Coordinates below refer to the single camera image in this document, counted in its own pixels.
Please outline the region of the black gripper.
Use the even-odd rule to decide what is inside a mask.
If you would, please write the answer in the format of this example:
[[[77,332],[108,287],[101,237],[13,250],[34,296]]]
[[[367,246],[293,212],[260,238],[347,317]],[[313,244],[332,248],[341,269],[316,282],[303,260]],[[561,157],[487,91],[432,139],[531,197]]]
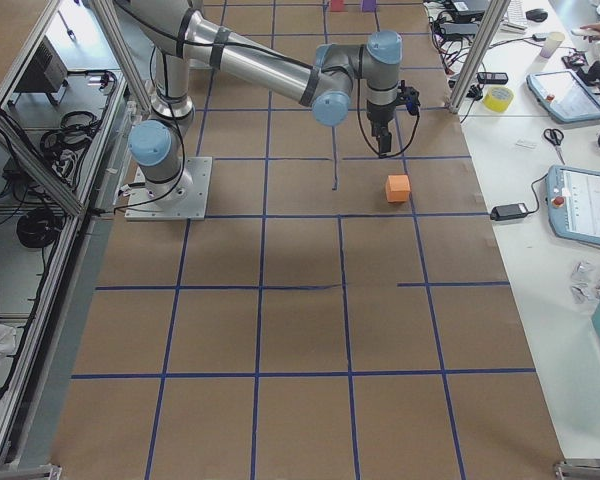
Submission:
[[[394,118],[394,111],[395,106],[392,103],[384,105],[367,103],[367,119],[371,123],[371,134],[377,141],[379,158],[385,158],[391,153],[392,133],[389,130],[389,123]]]

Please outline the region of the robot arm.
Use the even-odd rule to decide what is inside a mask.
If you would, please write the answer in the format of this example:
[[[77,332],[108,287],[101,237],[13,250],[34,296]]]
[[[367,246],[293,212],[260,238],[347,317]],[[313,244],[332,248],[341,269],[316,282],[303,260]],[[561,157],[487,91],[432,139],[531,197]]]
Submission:
[[[164,114],[191,99],[177,81],[184,79],[189,62],[262,86],[309,108],[317,122],[339,125],[348,115],[354,84],[366,83],[366,117],[371,124],[365,140],[380,158],[390,156],[389,124],[400,95],[402,38],[391,30],[371,34],[358,45],[326,44],[316,50],[313,64],[287,57],[206,19],[202,5],[190,1],[120,1],[128,14],[158,49],[160,80],[153,109]]]

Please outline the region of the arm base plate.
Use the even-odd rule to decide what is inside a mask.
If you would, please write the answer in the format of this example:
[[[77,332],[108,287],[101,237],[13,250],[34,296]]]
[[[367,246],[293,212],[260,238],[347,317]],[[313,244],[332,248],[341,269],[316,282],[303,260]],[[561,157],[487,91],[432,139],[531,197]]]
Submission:
[[[212,174],[211,157],[187,157],[184,173],[177,184],[153,184],[145,180],[140,167],[134,181],[143,186],[130,191],[130,208],[124,216],[128,221],[204,220]]]

